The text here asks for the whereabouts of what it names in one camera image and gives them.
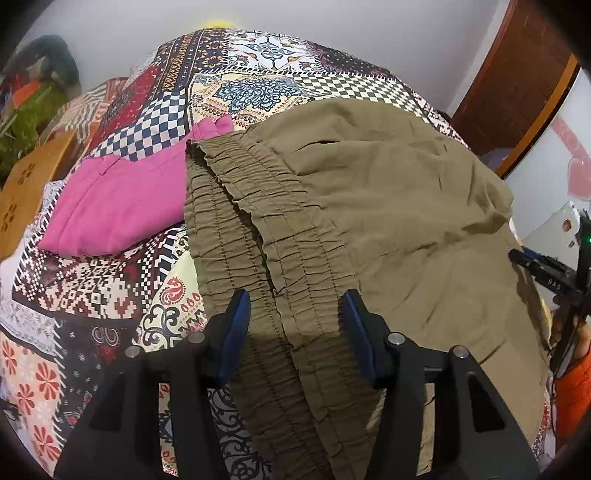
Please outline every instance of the yellow object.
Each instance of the yellow object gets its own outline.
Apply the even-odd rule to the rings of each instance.
[[[16,250],[33,221],[48,181],[63,179],[75,157],[76,130],[69,130],[17,161],[0,193],[0,260]]]
[[[225,20],[211,20],[207,22],[204,28],[236,28],[233,23],[226,22]]]

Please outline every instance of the wooden door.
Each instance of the wooden door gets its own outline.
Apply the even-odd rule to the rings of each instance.
[[[514,148],[563,74],[570,50],[531,0],[511,0],[452,125],[475,154]]]

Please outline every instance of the pink heart decoration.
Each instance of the pink heart decoration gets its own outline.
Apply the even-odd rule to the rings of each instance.
[[[591,160],[573,157],[569,161],[569,195],[580,200],[591,200]]]

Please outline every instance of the checkered pattern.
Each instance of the checkered pattern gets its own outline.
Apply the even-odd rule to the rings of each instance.
[[[470,150],[470,147],[464,142],[464,139],[460,137],[460,134],[454,130],[454,128],[445,120],[441,115],[439,115],[438,111],[435,110],[431,105],[427,103],[427,101],[421,97],[417,92],[411,90],[413,93],[413,97],[416,103],[423,109],[426,113],[427,118],[431,122],[433,128],[437,130],[439,133],[447,135],[458,142],[460,142],[464,147]]]
[[[144,108],[134,125],[111,134],[90,156],[115,154],[136,161],[174,145],[187,133],[184,126],[186,103],[185,89],[163,92]]]
[[[430,124],[425,112],[404,88],[404,84],[394,79],[378,77],[359,77],[349,74],[293,73],[294,81],[316,100],[327,98],[354,98],[395,105],[402,110],[414,113]]]

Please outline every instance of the patterned bedspread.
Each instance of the patterned bedspread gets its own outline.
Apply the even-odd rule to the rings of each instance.
[[[110,153],[141,161],[204,117],[229,113],[235,128],[246,128],[296,105],[343,97],[389,103],[463,142],[388,70],[300,38],[199,30],[161,45],[140,65],[125,84],[112,79],[71,102],[43,139],[76,128],[84,145],[77,165]],[[120,349],[168,348],[207,322],[184,225],[117,256],[39,250],[63,184],[47,185],[40,214],[0,264],[0,394],[17,406],[15,427],[49,474]],[[163,468],[176,474],[166,384],[159,397]],[[210,403],[232,478],[270,478],[229,390],[210,392]]]

